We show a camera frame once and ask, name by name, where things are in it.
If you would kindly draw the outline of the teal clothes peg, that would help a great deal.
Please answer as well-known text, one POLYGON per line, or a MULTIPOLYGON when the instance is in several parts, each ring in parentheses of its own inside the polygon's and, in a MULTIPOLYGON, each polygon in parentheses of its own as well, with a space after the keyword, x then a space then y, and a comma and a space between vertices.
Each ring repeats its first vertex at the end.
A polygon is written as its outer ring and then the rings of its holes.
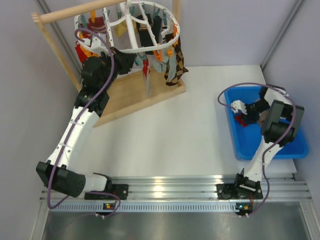
POLYGON ((134 63, 136 66, 142 67, 143 63, 146 61, 147 61, 147 55, 145 52, 142 52, 142 53, 137 52, 136 53, 136 58, 134 60, 134 63))

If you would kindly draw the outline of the red reindeer sock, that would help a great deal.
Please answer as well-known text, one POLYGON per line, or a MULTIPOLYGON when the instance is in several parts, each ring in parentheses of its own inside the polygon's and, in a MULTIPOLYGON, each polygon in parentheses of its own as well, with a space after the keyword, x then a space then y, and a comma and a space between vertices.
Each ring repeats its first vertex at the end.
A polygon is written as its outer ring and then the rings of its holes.
POLYGON ((145 84, 145 95, 149 97, 151 95, 151 83, 150 83, 150 64, 149 60, 146 58, 143 60, 143 80, 145 84))
POLYGON ((234 116, 234 120, 240 124, 242 127, 247 127, 251 124, 250 120, 248 119, 248 115, 244 113, 239 113, 234 116))

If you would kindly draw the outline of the white oval clip hanger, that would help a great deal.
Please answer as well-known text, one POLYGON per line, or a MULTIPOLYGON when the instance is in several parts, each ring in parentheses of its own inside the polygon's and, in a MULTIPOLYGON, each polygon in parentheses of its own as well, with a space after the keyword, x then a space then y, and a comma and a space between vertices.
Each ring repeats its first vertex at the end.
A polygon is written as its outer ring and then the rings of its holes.
MULTIPOLYGON (((156 55, 160 55, 160 50, 166 49, 169 56, 172 56, 172 49, 178 44, 180 37, 180 25, 175 18, 174 14, 163 5, 146 0, 128 0, 126 3, 119 3, 116 6, 118 20, 110 21, 109 12, 106 7, 102 9, 103 18, 105 22, 106 34, 97 33, 97 38, 102 38, 104 41, 109 41, 111 47, 115 46, 113 39, 112 28, 121 22, 126 22, 129 42, 131 47, 128 49, 121 49, 120 51, 126 54, 136 54, 142 52, 153 52, 156 55), (158 16, 159 12, 162 12, 162 31, 159 34, 159 43, 156 42, 155 36, 152 32, 152 28, 148 22, 145 6, 154 7, 155 11, 153 16, 158 16), (153 46, 143 47, 138 44, 136 35, 138 33, 137 23, 147 26, 147 30, 150 34, 153 46)), ((83 45, 91 45, 91 38, 84 38, 78 40, 77 43, 83 47, 83 45)))

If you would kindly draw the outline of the grey blue sock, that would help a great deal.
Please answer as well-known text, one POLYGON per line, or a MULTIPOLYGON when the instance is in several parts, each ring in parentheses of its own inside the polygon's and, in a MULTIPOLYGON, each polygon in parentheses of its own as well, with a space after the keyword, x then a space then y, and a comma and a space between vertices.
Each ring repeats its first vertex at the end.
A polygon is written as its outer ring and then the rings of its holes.
POLYGON ((166 72, 168 79, 171 81, 176 76, 176 54, 174 53, 171 57, 167 54, 164 55, 162 61, 158 61, 155 55, 149 55, 148 57, 151 65, 158 73, 166 72))

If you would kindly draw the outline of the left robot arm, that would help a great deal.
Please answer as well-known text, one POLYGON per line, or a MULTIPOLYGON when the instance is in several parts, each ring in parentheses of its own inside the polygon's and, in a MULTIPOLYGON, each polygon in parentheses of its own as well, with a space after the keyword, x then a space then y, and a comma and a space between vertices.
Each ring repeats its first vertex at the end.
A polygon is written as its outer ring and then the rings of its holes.
POLYGON ((114 47, 110 51, 110 55, 101 52, 99 56, 83 61, 82 89, 76 97, 70 121, 53 153, 36 166, 35 170, 48 190, 74 198, 91 191, 103 199, 113 194, 107 176, 76 172, 86 138, 110 99, 108 89, 119 75, 129 73, 135 63, 134 53, 123 53, 114 47))

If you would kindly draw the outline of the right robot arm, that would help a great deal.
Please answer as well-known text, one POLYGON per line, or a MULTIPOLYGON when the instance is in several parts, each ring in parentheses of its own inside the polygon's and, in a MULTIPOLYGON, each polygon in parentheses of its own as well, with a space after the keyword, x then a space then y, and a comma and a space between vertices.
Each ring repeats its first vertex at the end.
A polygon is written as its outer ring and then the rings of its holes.
POLYGON ((252 160, 235 177, 233 192, 238 198, 249 196, 263 198, 261 181, 266 168, 285 145, 292 143, 300 128, 304 107, 290 100, 283 87, 264 85, 259 99, 253 103, 235 100, 231 103, 233 113, 240 113, 245 123, 260 122, 261 141, 252 160))

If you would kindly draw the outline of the wooden hanger rack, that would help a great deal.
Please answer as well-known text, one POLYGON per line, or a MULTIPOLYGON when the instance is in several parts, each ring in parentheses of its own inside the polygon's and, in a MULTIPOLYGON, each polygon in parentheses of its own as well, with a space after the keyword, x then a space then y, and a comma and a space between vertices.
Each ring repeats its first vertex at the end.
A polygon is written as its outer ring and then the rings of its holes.
MULTIPOLYGON (((84 38, 90 39, 93 36, 98 36, 96 32, 88 29, 87 23, 89 18, 91 18, 92 21, 95 22, 95 18, 103 16, 103 8, 106 7, 109 20, 115 22, 118 20, 117 5, 120 3, 126 3, 127 1, 128 0, 96 0, 42 15, 39 15, 37 13, 32 14, 33 21, 42 32, 56 57, 67 72, 69 78, 77 89, 78 94, 83 87, 83 79, 81 77, 81 71, 83 68, 82 63, 80 73, 79 75, 76 75, 73 72, 72 68, 69 66, 58 44, 55 42, 54 38, 51 36, 49 30, 47 29, 47 24, 72 17, 74 19, 73 33, 76 38, 76 45, 78 44, 78 40, 82 40, 84 38)), ((154 12, 156 11, 154 7, 146 5, 145 11, 146 14, 150 14, 151 19, 153 20, 154 12)), ((115 34, 115 28, 112 28, 111 30, 114 41, 114 48, 120 51, 123 49, 129 49, 131 47, 128 32, 124 33, 120 38, 117 38, 115 34)), ((139 33, 136 34, 136 40, 140 45, 141 42, 139 33)), ((107 48, 108 55, 110 55, 112 47, 110 46, 109 41, 102 40, 102 43, 107 48)), ((161 49, 160 55, 156 55, 152 51, 145 53, 147 59, 149 55, 155 55, 156 59, 159 62, 163 61, 163 57, 165 56, 165 54, 169 56, 166 49, 161 49)), ((165 72, 157 72, 151 65, 150 61, 149 64, 149 81, 151 86, 150 96, 146 96, 146 87, 143 77, 143 66, 136 66, 136 64, 134 63, 132 70, 128 74, 119 75, 108 89, 107 93, 109 95, 109 100, 102 113, 102 116, 96 122, 95 126, 101 126, 138 110, 147 108, 151 105, 172 98, 186 91, 186 86, 181 79, 179 80, 177 85, 167 86, 165 80, 165 72)))

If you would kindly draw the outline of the beige striped sock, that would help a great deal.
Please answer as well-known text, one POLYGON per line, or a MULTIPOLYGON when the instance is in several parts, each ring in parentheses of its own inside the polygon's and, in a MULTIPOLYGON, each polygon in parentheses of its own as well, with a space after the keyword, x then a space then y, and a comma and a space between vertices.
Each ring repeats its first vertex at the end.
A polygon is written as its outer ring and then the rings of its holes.
POLYGON ((260 128, 263 126, 264 121, 267 118, 268 112, 269 112, 269 110, 265 110, 265 111, 263 111, 262 113, 259 114, 259 119, 258 119, 257 123, 259 124, 260 128))

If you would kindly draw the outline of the blue plastic bin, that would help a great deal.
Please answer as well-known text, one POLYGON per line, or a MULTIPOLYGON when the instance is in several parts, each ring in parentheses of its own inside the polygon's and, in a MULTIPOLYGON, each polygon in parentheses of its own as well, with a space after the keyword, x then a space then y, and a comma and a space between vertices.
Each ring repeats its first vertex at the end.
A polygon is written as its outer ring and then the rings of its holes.
MULTIPOLYGON (((251 104, 260 98, 260 89, 260 86, 239 86, 228 89, 224 93, 225 101, 228 105, 236 100, 240 100, 245 104, 251 104)), ((254 123, 242 126, 236 121, 236 115, 229 107, 226 109, 226 114, 236 158, 241 161, 250 161, 262 140, 259 124, 254 123)), ((300 128, 294 141, 285 145, 274 158, 280 160, 301 159, 308 154, 308 143, 300 128)))

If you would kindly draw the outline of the dark navy santa sock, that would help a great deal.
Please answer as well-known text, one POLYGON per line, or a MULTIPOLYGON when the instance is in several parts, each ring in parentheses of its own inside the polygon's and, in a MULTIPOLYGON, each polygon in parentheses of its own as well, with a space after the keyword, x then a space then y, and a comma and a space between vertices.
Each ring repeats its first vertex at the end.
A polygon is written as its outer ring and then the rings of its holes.
MULTIPOLYGON (((155 37, 155 41, 159 43, 159 35, 161 31, 161 26, 162 26, 162 18, 156 15, 153 17, 153 19, 151 19, 151 15, 149 13, 147 13, 146 16, 148 18, 148 23, 151 26, 152 33, 155 37)), ((154 44, 149 34, 149 31, 147 29, 147 26, 145 24, 137 23, 137 28, 138 28, 138 34, 139 34, 141 45, 143 47, 153 46, 154 44)))

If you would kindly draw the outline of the mustard yellow sock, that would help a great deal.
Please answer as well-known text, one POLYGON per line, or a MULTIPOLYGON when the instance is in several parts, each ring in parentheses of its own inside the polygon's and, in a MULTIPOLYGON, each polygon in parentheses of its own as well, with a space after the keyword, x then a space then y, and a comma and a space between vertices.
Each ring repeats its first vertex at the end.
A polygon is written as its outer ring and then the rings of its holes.
POLYGON ((117 38, 120 38, 128 30, 127 23, 125 21, 119 23, 114 27, 114 32, 117 38))

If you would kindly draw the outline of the red patterned sock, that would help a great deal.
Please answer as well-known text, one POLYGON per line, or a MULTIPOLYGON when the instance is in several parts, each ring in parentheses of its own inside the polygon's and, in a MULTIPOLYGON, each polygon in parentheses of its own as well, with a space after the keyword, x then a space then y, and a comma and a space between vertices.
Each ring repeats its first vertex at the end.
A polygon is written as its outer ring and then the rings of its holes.
POLYGON ((75 45, 75 50, 81 64, 90 57, 99 57, 98 54, 88 51, 78 43, 75 45))

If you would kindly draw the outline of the brown argyle sock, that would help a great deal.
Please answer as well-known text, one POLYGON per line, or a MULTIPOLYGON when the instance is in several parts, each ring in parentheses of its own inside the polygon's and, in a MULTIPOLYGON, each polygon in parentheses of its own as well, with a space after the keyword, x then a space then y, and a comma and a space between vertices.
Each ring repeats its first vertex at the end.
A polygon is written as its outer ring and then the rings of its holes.
POLYGON ((177 85, 183 74, 189 71, 185 67, 180 37, 178 38, 177 45, 173 47, 173 50, 174 54, 172 57, 169 57, 164 74, 164 79, 166 80, 165 84, 170 87, 177 85))

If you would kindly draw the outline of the aluminium mounting rail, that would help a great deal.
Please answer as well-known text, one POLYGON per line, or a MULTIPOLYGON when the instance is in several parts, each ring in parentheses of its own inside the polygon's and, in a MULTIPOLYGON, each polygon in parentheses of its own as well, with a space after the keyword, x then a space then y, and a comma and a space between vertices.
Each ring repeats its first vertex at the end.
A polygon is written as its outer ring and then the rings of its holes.
POLYGON ((85 199, 69 197, 56 212, 80 213, 152 213, 152 212, 221 212, 259 213, 270 204, 293 204, 303 213, 314 212, 313 199, 305 181, 294 175, 271 177, 261 183, 257 196, 231 196, 223 186, 233 179, 223 175, 202 177, 125 177, 114 178, 113 196, 85 199))

